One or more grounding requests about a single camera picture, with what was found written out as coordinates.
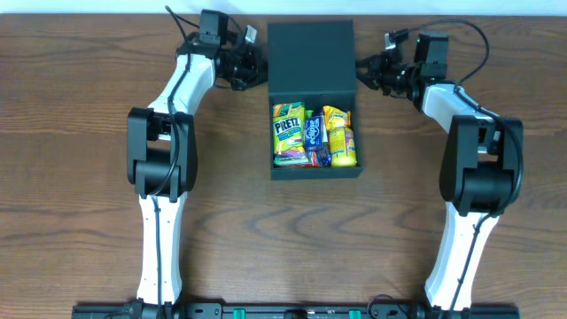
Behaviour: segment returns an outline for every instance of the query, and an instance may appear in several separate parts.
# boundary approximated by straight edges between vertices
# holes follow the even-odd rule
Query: wire
[[[177,26],[179,26],[179,29],[181,30],[181,33],[183,35],[183,39],[185,40],[185,42],[192,41],[193,38],[198,33],[192,32],[189,35],[189,37],[187,37],[187,35],[185,34],[185,31],[183,31],[183,28],[181,27],[181,24],[179,24],[179,21],[177,20],[175,14],[171,11],[171,9],[169,9],[168,6],[166,6],[166,10],[172,15],[175,22],[177,23]],[[169,178],[171,178],[171,175],[174,173],[175,167],[177,166],[177,161],[179,159],[179,129],[177,127],[177,122],[175,121],[175,116],[174,116],[174,111],[173,111],[174,97],[175,97],[175,93],[177,92],[177,89],[179,89],[179,86],[183,82],[183,79],[185,79],[185,76],[187,75],[189,70],[190,70],[190,55],[188,55],[188,60],[187,60],[187,64],[185,65],[185,70],[183,70],[181,77],[179,78],[179,80],[177,80],[177,83],[175,84],[175,86],[171,90],[171,93],[169,93],[169,97],[167,97],[167,112],[169,113],[169,119],[171,120],[171,130],[172,130],[173,137],[174,137],[174,156],[173,156],[173,159],[171,161],[171,164],[169,165],[169,169],[166,173],[166,177],[164,177],[163,181],[158,185],[158,187],[155,188],[155,190],[148,193],[148,195],[151,195],[151,196],[158,195],[161,191],[163,191],[163,188],[166,186],[167,182],[169,182]]]
[[[464,262],[464,268],[462,269],[461,278],[457,279],[458,281],[457,289],[454,292],[453,301],[451,301],[451,307],[449,308],[449,313],[452,313],[454,311],[454,305],[456,304],[457,299],[459,298],[459,293],[461,292],[461,286],[462,283],[464,282],[465,276],[467,275],[467,270],[469,270],[470,260],[472,259],[472,253],[474,252],[475,244],[477,243],[478,234],[480,233],[480,228],[482,227],[482,224],[490,217],[492,217],[490,214],[485,215],[483,218],[480,219],[480,222],[478,222],[478,224],[474,227],[475,232],[474,235],[472,236],[472,242],[470,243],[469,253],[467,254],[467,260]]]
[[[128,311],[119,311],[119,312],[114,312],[114,313],[105,315],[103,317],[103,319],[114,318],[114,317],[119,316],[119,315],[128,315],[128,318],[132,317]]]
[[[175,24],[177,24],[177,26],[179,27],[179,31],[181,31],[181,34],[183,35],[183,40],[187,41],[187,35],[185,34],[185,30],[183,30],[181,23],[179,23],[179,20],[177,19],[177,15],[169,8],[168,5],[166,5],[166,10],[167,10],[167,12],[169,12],[171,17],[175,20]]]
[[[229,19],[230,19],[230,21],[232,21],[232,23],[234,23],[235,26],[237,26],[238,33],[240,34],[240,42],[238,41],[238,38],[237,38],[237,43],[238,43],[238,44],[235,43],[235,45],[234,45],[234,46],[232,47],[232,49],[231,49],[232,51],[235,51],[236,49],[238,49],[238,48],[242,45],[242,43],[244,43],[245,33],[244,33],[244,31],[242,31],[242,28],[241,28],[240,25],[237,23],[237,21],[234,20],[234,18],[232,18],[231,16],[229,16]]]
[[[148,194],[151,196],[158,195],[163,190],[167,182],[169,182],[169,178],[171,178],[171,175],[174,173],[175,167],[177,166],[177,161],[179,159],[179,130],[177,128],[177,122],[175,121],[175,116],[173,112],[173,106],[174,106],[173,100],[177,89],[179,88],[181,82],[185,78],[185,75],[187,75],[189,71],[189,65],[190,65],[190,61],[187,61],[185,70],[183,70],[181,77],[179,78],[179,80],[177,80],[177,83],[175,84],[174,88],[171,90],[169,97],[167,97],[167,111],[169,112],[169,119],[171,120],[171,130],[174,133],[174,156],[173,156],[173,160],[171,161],[171,164],[169,165],[169,169],[167,171],[166,177],[164,177],[161,184],[158,187],[156,187],[155,190],[153,190]]]
[[[193,27],[196,27],[196,28],[200,28],[200,26],[199,26],[198,24],[193,23],[193,22],[191,22],[191,21],[185,19],[184,17],[180,16],[180,15],[177,14],[177,13],[175,14],[175,16],[176,16],[179,20],[181,20],[181,21],[187,23],[187,24],[190,25],[190,26],[193,26]]]
[[[151,197],[153,202],[153,212],[156,214],[156,254],[158,257],[158,313],[156,318],[161,318],[161,243],[159,241],[159,205],[158,198],[155,196]]]
[[[461,90],[459,89],[459,87],[457,85],[458,84],[456,83],[455,84],[455,90],[454,90],[454,93],[457,95],[457,97],[459,97],[466,104],[468,104],[469,106],[474,108],[477,112],[482,113],[486,116],[489,116],[490,118],[492,118],[494,120],[494,122],[496,124],[502,126],[504,128],[504,130],[506,132],[508,132],[508,134],[512,138],[512,142],[514,143],[514,148],[516,148],[516,156],[517,156],[516,182],[512,186],[512,191],[510,192],[510,195],[508,196],[508,198],[506,198],[506,200],[495,209],[495,213],[498,214],[499,212],[503,211],[512,202],[512,200],[514,200],[514,198],[517,198],[517,196],[519,195],[520,186],[522,184],[522,178],[524,177],[524,152],[523,152],[522,144],[520,143],[520,140],[518,139],[516,132],[514,132],[514,130],[512,130],[512,128],[508,124],[506,124],[505,121],[502,120],[500,115],[486,110],[480,104],[475,105],[474,103],[472,103],[469,99],[467,99],[461,93]]]
[[[387,299],[393,300],[392,296],[390,296],[389,294],[385,294],[385,293],[380,293],[376,297],[372,298],[370,300],[369,304],[366,306],[366,312],[373,319],[377,319],[377,318],[374,316],[374,314],[372,314],[372,306],[374,306],[376,304],[374,301],[376,301],[380,298],[387,298]],[[396,306],[398,306],[398,309],[401,311],[402,314],[406,315],[406,317],[409,318],[408,312],[406,310],[402,309],[400,304],[396,303]]]
[[[444,24],[444,23],[457,23],[457,24],[463,24],[463,25],[472,27],[473,29],[475,29],[475,31],[478,32],[478,34],[482,37],[482,40],[485,42],[485,58],[482,60],[482,62],[474,70],[472,70],[469,74],[465,75],[460,81],[458,81],[458,84],[462,85],[463,82],[468,80],[472,75],[474,75],[483,66],[485,66],[486,61],[488,60],[488,56],[490,55],[490,44],[488,43],[488,38],[486,38],[485,33],[480,29],[480,27],[478,27],[474,23],[467,21],[465,19],[437,19],[437,20],[434,20],[434,21],[431,21],[431,22],[423,23],[422,25],[419,25],[417,27],[412,27],[408,30],[408,33],[423,29],[424,27],[429,27],[429,26]]]

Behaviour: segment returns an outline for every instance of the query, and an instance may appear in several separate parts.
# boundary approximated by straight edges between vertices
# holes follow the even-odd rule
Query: wooden table
[[[354,17],[357,56],[380,52],[385,31],[434,18]],[[263,48],[268,22],[310,19],[350,18],[237,17]],[[470,19],[492,56],[467,92],[521,118],[525,135],[522,194],[489,238],[473,299],[564,317],[567,19]],[[449,76],[460,77],[481,60],[480,39],[439,29],[452,34]],[[0,16],[0,316],[63,318],[77,302],[136,296],[142,218],[126,177],[126,117],[163,90],[180,42],[165,14]],[[183,218],[185,299],[365,303],[420,292],[445,224],[446,133],[408,101],[359,92],[362,175],[291,182],[269,178],[268,86],[207,93]]]

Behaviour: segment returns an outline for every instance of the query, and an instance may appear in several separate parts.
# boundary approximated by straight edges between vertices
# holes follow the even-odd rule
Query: snack package
[[[350,112],[343,112],[330,105],[326,105],[322,109],[325,114],[325,125],[329,131],[334,128],[345,128],[351,126]]]
[[[304,141],[313,167],[326,167],[330,164],[329,140],[323,116],[305,120]]]
[[[301,102],[273,106],[274,164],[285,167],[309,163],[303,147],[304,120]]]
[[[329,142],[332,167],[356,166],[354,133],[350,128],[334,128],[329,131]]]

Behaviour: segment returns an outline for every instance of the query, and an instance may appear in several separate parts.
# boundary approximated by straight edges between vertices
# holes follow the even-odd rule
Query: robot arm
[[[166,88],[147,109],[133,108],[128,116],[128,179],[140,195],[144,218],[137,299],[145,305],[174,305],[181,293],[181,220],[197,173],[193,115],[201,99],[219,77],[233,90],[267,80],[267,64],[253,46],[256,31],[248,26],[245,35],[231,33],[228,21],[224,13],[203,11],[200,34],[191,34],[177,50],[177,66]],[[233,47],[225,50],[227,41]],[[171,141],[170,150],[148,147],[148,141],[156,140]]]
[[[431,308],[462,311],[470,308],[472,281],[486,240],[519,192],[522,122],[488,112],[458,83],[445,80],[447,35],[421,33],[414,64],[401,63],[399,44],[407,38],[407,30],[386,34],[386,50],[357,62],[357,67],[368,68],[357,77],[385,96],[409,99],[448,133],[439,176],[447,218],[425,294]],[[479,154],[497,160],[483,161]]]

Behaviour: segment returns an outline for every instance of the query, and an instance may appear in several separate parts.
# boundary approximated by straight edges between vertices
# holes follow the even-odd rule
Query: black box
[[[356,113],[356,72],[352,21],[268,25],[269,127],[273,180],[355,178],[362,172]],[[307,110],[332,105],[351,112],[356,167],[275,167],[272,105],[304,102]]]

